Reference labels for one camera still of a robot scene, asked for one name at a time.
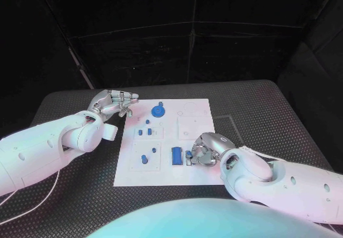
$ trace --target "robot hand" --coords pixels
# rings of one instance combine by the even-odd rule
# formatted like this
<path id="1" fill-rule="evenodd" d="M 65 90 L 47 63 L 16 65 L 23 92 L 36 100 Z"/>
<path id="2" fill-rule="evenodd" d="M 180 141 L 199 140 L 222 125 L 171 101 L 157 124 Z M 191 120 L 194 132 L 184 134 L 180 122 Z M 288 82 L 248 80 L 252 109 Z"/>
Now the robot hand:
<path id="1" fill-rule="evenodd" d="M 132 115 L 138 95 L 103 90 L 88 110 L 11 134 L 0 141 L 0 196 L 30 186 L 90 152 L 101 139 L 114 140 L 118 128 L 103 123 L 114 113 Z"/>
<path id="2" fill-rule="evenodd" d="M 201 155 L 193 157 L 199 148 Z M 265 162 L 261 157 L 275 161 Z M 235 148 L 229 139 L 212 132 L 200 135 L 186 159 L 207 167 L 220 161 L 220 179 L 239 201 L 256 201 L 312 222 L 343 224 L 341 175 L 286 162 L 245 146 Z"/>
<path id="3" fill-rule="evenodd" d="M 119 112 L 119 117 L 125 114 L 132 116 L 128 106 L 138 102 L 138 94 L 127 93 L 115 90 L 102 90 L 92 98 L 88 110 L 99 114 L 105 122 L 114 113 Z"/>

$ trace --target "blue knob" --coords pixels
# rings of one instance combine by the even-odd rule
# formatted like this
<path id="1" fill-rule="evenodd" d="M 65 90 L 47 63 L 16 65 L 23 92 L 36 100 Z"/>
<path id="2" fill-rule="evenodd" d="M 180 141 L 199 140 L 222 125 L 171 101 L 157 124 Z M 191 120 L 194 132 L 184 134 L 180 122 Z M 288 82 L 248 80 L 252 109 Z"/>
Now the blue knob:
<path id="1" fill-rule="evenodd" d="M 141 163 L 142 163 L 142 164 L 147 164 L 147 162 L 148 162 L 147 156 L 142 155 L 142 156 L 141 156 Z"/>
<path id="2" fill-rule="evenodd" d="M 155 118 L 160 118 L 160 117 L 163 117 L 164 113 L 165 113 L 165 110 L 163 107 L 163 103 L 158 102 L 158 106 L 152 107 L 152 109 L 151 109 L 151 114 Z"/>

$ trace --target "black rubber mat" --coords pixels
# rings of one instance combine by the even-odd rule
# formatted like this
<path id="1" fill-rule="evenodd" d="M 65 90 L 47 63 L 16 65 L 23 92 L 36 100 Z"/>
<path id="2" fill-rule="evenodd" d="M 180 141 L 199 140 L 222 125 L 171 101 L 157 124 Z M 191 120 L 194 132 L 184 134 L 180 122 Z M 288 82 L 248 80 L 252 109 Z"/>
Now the black rubber mat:
<path id="1" fill-rule="evenodd" d="M 331 169 L 272 82 L 258 80 L 121 90 L 138 93 L 139 99 L 207 98 L 216 132 L 236 145 L 245 144 L 288 161 Z M 85 110 L 99 91 L 63 91 L 47 95 L 31 125 Z M 0 226 L 0 237 L 85 237 L 115 218 L 154 203 L 196 197 L 230 198 L 222 185 L 112 187 L 124 120 L 112 116 L 108 123 L 119 128 L 115 140 L 102 140 L 96 149 L 60 170 L 46 202 L 31 213 Z M 54 178 L 52 175 L 16 193 L 0 207 L 1 221 L 36 206 Z"/>

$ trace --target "white board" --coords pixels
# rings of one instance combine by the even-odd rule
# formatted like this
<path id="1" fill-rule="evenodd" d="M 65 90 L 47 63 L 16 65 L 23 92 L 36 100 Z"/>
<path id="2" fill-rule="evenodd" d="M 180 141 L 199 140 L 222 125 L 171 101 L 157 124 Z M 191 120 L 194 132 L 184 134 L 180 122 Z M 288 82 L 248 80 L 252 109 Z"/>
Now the white board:
<path id="1" fill-rule="evenodd" d="M 155 118 L 151 109 L 158 102 L 163 102 L 165 114 Z M 125 120 L 114 186 L 223 184 L 219 164 L 210 168 L 187 166 L 184 157 L 200 134 L 214 132 L 209 100 L 139 100 L 129 109 L 132 117 Z M 173 147 L 181 148 L 183 165 L 171 165 Z M 147 156 L 147 164 L 141 162 L 141 155 Z"/>

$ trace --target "black background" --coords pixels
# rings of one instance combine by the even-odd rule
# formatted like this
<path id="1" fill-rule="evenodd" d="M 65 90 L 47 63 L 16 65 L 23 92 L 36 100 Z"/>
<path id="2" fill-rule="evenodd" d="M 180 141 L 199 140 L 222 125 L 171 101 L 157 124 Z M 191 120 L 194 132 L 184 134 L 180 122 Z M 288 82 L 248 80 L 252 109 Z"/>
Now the black background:
<path id="1" fill-rule="evenodd" d="M 1 2 L 0 137 L 43 97 L 95 88 L 268 79 L 343 173 L 341 0 Z"/>

